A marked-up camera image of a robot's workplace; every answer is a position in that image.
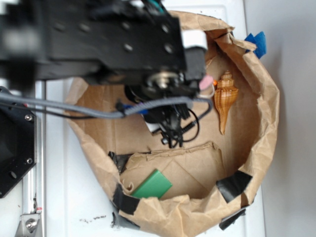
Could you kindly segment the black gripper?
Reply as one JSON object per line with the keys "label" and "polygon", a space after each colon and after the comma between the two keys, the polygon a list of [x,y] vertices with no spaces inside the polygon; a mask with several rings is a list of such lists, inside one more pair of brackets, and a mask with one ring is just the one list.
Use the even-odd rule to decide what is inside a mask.
{"label": "black gripper", "polygon": [[187,69],[184,73],[160,72],[149,76],[141,85],[124,88],[127,98],[148,106],[140,113],[152,134],[161,133],[161,142],[170,148],[190,142],[183,135],[206,116],[213,105],[203,97],[199,82],[207,75],[204,56],[208,50],[202,30],[182,32]]}

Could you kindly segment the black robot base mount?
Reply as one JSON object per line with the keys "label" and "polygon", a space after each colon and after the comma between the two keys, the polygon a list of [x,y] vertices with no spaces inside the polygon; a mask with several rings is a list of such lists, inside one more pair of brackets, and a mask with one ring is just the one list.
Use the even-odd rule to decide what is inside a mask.
{"label": "black robot base mount", "polygon": [[4,198],[35,165],[36,116],[0,87],[0,197]]}

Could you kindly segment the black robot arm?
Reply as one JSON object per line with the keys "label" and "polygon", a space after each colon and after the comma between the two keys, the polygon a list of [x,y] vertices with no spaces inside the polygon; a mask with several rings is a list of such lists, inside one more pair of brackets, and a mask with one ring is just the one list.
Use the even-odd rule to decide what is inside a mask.
{"label": "black robot arm", "polygon": [[199,126],[193,102],[201,102],[208,49],[201,30],[181,30],[159,0],[20,0],[4,3],[0,16],[0,76],[13,87],[37,80],[83,78],[91,85],[122,84],[128,106],[113,112],[40,99],[17,101],[81,113],[83,118],[120,119],[142,114],[170,148]]}

